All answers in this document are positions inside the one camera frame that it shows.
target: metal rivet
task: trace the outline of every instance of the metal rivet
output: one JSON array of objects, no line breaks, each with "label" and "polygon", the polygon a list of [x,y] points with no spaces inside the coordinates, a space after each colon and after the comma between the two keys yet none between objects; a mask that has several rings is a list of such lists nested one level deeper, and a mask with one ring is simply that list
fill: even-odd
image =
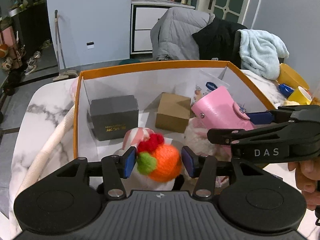
[{"label": "metal rivet", "polygon": [[108,195],[110,197],[121,197],[124,194],[124,192],[122,190],[120,190],[119,188],[114,188],[108,191]]},{"label": "metal rivet", "polygon": [[198,197],[209,197],[209,196],[211,196],[211,192],[210,192],[210,190],[207,190],[207,189],[198,189],[196,191],[196,195]]}]

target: basketball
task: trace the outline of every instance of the basketball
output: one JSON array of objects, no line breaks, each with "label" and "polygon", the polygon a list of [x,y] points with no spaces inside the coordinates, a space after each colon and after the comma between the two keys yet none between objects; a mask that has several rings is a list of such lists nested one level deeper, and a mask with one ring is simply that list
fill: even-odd
[{"label": "basketball", "polygon": [[0,58],[4,58],[8,55],[9,49],[7,44],[0,45]]}]

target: finger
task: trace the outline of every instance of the finger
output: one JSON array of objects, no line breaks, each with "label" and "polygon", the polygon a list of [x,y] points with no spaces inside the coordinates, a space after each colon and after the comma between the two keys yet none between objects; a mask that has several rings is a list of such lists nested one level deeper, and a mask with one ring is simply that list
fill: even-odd
[{"label": "finger", "polygon": [[320,158],[300,162],[304,176],[312,180],[320,180]]},{"label": "finger", "polygon": [[315,205],[307,205],[307,209],[308,210],[311,210],[311,211],[314,211],[316,209],[317,206]]},{"label": "finger", "polygon": [[295,172],[296,186],[298,189],[312,193],[316,190],[316,181],[304,176],[301,172],[300,165],[297,166]]},{"label": "finger", "polygon": [[320,192],[315,191],[315,192],[309,193],[306,191],[302,191],[301,193],[306,199],[307,205],[314,205],[314,206],[320,205]]},{"label": "finger", "polygon": [[293,171],[295,168],[297,168],[297,166],[298,166],[298,162],[288,163],[288,170]]}]

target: pink striped fabric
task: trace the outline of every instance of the pink striped fabric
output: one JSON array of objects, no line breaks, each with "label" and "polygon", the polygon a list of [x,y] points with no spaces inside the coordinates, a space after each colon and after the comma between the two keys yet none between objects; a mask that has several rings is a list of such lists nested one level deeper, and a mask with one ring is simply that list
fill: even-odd
[{"label": "pink striped fabric", "polygon": [[149,139],[150,134],[155,133],[153,130],[145,127],[133,128],[126,132],[122,143],[122,150],[126,151],[130,146],[137,147],[138,143],[145,138]]}]

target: dark cabinet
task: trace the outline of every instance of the dark cabinet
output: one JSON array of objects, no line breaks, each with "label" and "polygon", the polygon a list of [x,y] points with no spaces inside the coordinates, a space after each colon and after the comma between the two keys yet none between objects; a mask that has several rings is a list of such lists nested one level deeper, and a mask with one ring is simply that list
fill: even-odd
[{"label": "dark cabinet", "polygon": [[26,57],[34,52],[47,39],[51,38],[47,5],[45,3],[30,8],[12,17],[14,31],[19,31],[20,44],[25,45]]}]

